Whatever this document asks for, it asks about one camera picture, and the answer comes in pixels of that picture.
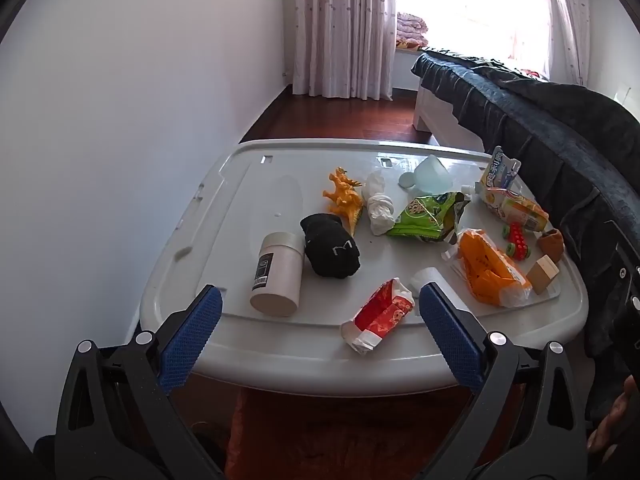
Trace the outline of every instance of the green snack bag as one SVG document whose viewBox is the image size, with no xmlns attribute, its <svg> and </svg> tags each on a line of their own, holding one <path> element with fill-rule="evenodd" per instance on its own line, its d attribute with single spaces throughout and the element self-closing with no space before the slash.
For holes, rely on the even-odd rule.
<svg viewBox="0 0 640 480">
<path fill-rule="evenodd" d="M 425 242 L 456 242 L 456 228 L 469 200 L 460 192 L 420 196 L 409 202 L 389 236 L 414 236 Z"/>
</svg>

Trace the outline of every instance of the human hand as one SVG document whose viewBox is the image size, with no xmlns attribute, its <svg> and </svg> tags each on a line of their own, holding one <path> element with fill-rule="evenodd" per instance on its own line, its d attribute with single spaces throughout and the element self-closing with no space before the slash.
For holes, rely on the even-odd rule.
<svg viewBox="0 0 640 480">
<path fill-rule="evenodd" d="M 609 415 L 602 419 L 596 430 L 591 433 L 587 441 L 587 452 L 598 453 L 608 447 L 602 461 L 604 462 L 616 449 L 616 446 L 609 446 L 611 440 L 611 432 L 616 424 L 622 420 L 626 409 L 629 405 L 629 399 L 633 392 L 638 391 L 638 385 L 633 376 L 629 376 L 625 380 L 623 393 L 613 403 Z"/>
</svg>

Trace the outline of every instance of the window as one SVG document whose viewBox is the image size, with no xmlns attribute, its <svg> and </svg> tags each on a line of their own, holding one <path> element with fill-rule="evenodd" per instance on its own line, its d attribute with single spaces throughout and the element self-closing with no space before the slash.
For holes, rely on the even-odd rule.
<svg viewBox="0 0 640 480">
<path fill-rule="evenodd" d="M 396 0 L 424 19 L 433 48 L 494 58 L 548 77 L 550 0 Z"/>
</svg>

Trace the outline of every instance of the toy car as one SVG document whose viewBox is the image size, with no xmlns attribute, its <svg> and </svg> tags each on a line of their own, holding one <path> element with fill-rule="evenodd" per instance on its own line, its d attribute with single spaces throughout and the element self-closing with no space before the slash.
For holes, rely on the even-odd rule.
<svg viewBox="0 0 640 480">
<path fill-rule="evenodd" d="M 531 249 L 524 241 L 522 226 L 515 222 L 502 228 L 502 237 L 509 240 L 505 253 L 514 260 L 524 260 L 531 256 Z"/>
</svg>

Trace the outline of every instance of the orange rug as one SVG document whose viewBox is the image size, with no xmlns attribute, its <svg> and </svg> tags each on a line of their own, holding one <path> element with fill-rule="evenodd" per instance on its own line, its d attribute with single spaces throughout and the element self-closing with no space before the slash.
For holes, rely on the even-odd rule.
<svg viewBox="0 0 640 480">
<path fill-rule="evenodd" d="M 514 386 L 479 464 L 501 452 L 516 416 Z M 401 397 L 331 399 L 244 388 L 234 412 L 228 480 L 411 480 L 470 399 L 455 387 Z"/>
</svg>

